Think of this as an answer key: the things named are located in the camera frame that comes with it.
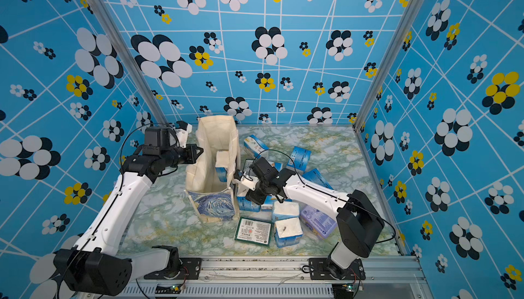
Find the blue white front tissue pack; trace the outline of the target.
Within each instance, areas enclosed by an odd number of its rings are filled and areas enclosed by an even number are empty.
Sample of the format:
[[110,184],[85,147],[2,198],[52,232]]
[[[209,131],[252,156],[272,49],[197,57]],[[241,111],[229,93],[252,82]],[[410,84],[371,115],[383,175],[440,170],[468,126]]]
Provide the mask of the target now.
[[239,209],[243,211],[247,211],[247,212],[260,212],[261,206],[249,201],[246,198],[248,191],[249,191],[249,188],[246,188],[243,185],[237,186],[236,197],[237,197],[237,204],[239,206]]

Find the blue white tissue box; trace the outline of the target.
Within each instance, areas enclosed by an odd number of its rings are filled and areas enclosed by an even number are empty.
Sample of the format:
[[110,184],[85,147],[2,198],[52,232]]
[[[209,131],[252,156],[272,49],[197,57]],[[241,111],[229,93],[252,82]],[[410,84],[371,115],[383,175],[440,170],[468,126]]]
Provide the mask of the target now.
[[255,135],[249,135],[243,141],[244,150],[249,157],[254,159],[257,158],[268,158],[269,157],[269,147],[262,142]]

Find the blue tissue pack white top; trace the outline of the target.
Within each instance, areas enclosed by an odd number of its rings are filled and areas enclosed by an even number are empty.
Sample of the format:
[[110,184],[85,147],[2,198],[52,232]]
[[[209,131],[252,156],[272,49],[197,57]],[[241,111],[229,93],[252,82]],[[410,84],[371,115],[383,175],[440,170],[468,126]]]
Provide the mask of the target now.
[[278,248],[298,244],[304,234],[298,217],[276,221],[274,226],[275,241]]

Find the cream canvas tote bag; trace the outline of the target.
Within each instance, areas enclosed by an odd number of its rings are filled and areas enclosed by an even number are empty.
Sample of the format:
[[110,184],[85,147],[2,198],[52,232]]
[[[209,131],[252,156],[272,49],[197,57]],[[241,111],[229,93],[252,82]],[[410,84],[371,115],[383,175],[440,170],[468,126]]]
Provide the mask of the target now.
[[[199,120],[196,140],[204,153],[186,169],[185,192],[196,215],[204,223],[233,221],[239,217],[239,208],[233,185],[234,173],[240,166],[241,154],[236,121],[231,116],[208,116]],[[229,152],[229,170],[226,183],[216,175],[218,151]]]

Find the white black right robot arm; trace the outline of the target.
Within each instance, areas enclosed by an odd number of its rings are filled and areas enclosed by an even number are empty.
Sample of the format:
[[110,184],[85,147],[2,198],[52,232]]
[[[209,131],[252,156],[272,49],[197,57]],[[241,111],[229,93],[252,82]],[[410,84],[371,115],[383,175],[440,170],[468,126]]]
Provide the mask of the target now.
[[255,177],[237,170],[233,183],[247,189],[248,201],[261,205],[274,195],[279,202],[288,199],[310,206],[328,215],[338,225],[341,241],[328,255],[321,271],[342,280],[356,259],[368,258],[386,224],[367,195],[358,190],[340,193],[305,180],[296,171],[277,170],[264,158],[251,164]]

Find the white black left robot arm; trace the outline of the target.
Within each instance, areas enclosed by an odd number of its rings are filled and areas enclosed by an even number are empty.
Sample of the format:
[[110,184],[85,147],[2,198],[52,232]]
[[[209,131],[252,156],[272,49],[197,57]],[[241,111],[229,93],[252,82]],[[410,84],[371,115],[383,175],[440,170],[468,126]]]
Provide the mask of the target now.
[[187,271],[177,248],[155,246],[128,258],[119,258],[120,242],[143,196],[165,169],[195,164],[203,148],[188,143],[192,126],[185,122],[150,124],[144,143],[126,157],[107,202],[72,248],[55,252],[53,264],[59,274],[55,297],[62,289],[74,294],[117,296],[130,281],[151,273],[176,277]]

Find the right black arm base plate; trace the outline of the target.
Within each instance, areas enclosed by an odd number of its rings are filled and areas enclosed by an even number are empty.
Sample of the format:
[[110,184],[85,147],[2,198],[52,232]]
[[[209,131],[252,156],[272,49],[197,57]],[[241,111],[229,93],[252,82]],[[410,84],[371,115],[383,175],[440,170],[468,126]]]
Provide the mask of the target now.
[[361,259],[355,259],[348,268],[337,266],[330,259],[309,258],[303,270],[314,281],[364,281],[367,277]]

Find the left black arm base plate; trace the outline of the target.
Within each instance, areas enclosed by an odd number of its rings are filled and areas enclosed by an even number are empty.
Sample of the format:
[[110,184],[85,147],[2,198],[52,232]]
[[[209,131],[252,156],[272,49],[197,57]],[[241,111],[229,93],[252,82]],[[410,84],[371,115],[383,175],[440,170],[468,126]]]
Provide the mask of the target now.
[[146,274],[147,280],[198,280],[203,260],[199,257],[182,257],[174,266],[168,266],[163,270]]

